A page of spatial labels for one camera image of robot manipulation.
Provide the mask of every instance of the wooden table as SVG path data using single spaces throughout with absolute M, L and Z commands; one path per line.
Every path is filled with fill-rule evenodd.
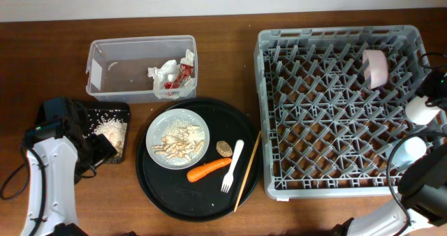
M 247 113 L 260 128 L 253 52 L 263 29 L 412 24 L 427 51 L 447 53 L 447 9 L 371 10 L 274 15 L 166 17 L 0 24 L 0 182 L 22 163 L 18 145 L 36 117 L 38 106 L 57 96 L 91 100 L 85 74 L 93 40 L 191 34 L 199 60 L 198 96 L 217 98 Z M 237 211 L 207 223 L 178 221 L 146 198 L 135 174 L 135 151 L 144 129 L 173 103 L 131 105 L 129 145 L 119 165 L 103 165 L 98 176 L 75 187 L 80 227 L 90 235 L 315 235 L 353 217 L 364 216 L 387 197 L 269 199 L 261 181 Z M 24 181 L 22 172 L 8 193 Z M 17 235 L 24 225 L 28 189 L 0 202 L 0 235 Z M 445 235 L 430 228 L 412 235 Z

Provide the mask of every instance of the white label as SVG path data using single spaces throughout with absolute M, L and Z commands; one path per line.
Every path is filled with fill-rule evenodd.
M 288 198 L 277 198 L 277 201 L 288 202 Z
M 98 62 L 93 59 L 90 68 L 90 83 L 101 90 L 101 76 L 103 74 L 103 68 L 98 64 Z

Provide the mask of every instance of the round plate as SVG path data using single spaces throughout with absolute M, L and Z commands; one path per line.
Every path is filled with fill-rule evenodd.
M 232 148 L 237 140 L 244 141 L 244 148 L 235 166 L 233 184 L 228 193 L 221 192 L 222 181 L 229 166 L 215 170 L 194 183 L 188 181 L 186 174 L 195 166 L 183 170 L 169 170 L 159 166 L 147 153 L 144 135 L 141 137 L 135 160 L 141 188 L 152 204 L 176 219 L 200 222 L 230 214 L 235 208 L 258 131 L 246 114 L 214 99 L 189 99 L 175 104 L 170 109 L 175 108 L 194 111 L 205 120 L 210 130 L 208 151 L 196 165 L 222 158 L 216 150 L 218 141 L 225 140 Z M 240 205 L 251 195 L 261 175 L 261 147 L 258 146 L 251 165 Z
M 154 145 L 161 145 L 161 137 L 163 132 L 171 125 L 175 120 L 187 121 L 191 125 L 199 126 L 199 131 L 205 133 L 205 144 L 200 148 L 200 150 L 193 156 L 190 154 L 191 161 L 187 161 L 185 158 L 174 157 L 166 160 L 166 155 L 155 154 L 155 149 L 151 149 Z M 185 109 L 174 109 L 168 110 L 161 113 L 156 119 L 151 123 L 146 133 L 146 149 L 149 155 L 154 159 L 159 165 L 171 169 L 171 170 L 181 170 L 193 166 L 203 157 L 208 149 L 210 143 L 210 131 L 208 126 L 202 117 L 197 115 L 195 112 Z

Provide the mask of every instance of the white plastic fork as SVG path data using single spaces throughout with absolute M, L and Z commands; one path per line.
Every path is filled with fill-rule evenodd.
M 235 145 L 233 158 L 230 164 L 230 170 L 228 170 L 228 173 L 225 175 L 225 177 L 223 177 L 221 191 L 224 193 L 227 193 L 230 190 L 231 184 L 233 183 L 233 171 L 235 170 L 237 160 L 239 159 L 243 147 L 244 147 L 244 141 L 238 140 Z

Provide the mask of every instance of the black round tray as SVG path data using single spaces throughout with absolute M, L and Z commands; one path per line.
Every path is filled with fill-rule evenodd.
M 197 164 L 183 170 L 169 170 L 155 163 L 146 149 L 146 132 L 141 138 L 136 156 L 136 170 L 141 188 L 151 202 L 167 215 L 185 221 L 209 221 L 230 214 L 234 210 L 245 170 L 258 132 L 250 120 L 233 106 L 212 99 L 182 101 L 170 109 L 184 108 L 199 114 L 210 130 L 210 145 Z M 216 143 L 225 140 L 234 147 L 244 140 L 244 148 L 236 164 L 233 184 L 228 193 L 221 192 L 224 175 L 229 167 L 215 170 L 197 182 L 190 183 L 188 171 L 196 166 L 222 158 Z M 262 170 L 262 151 L 258 148 L 245 184 L 240 204 L 251 195 Z

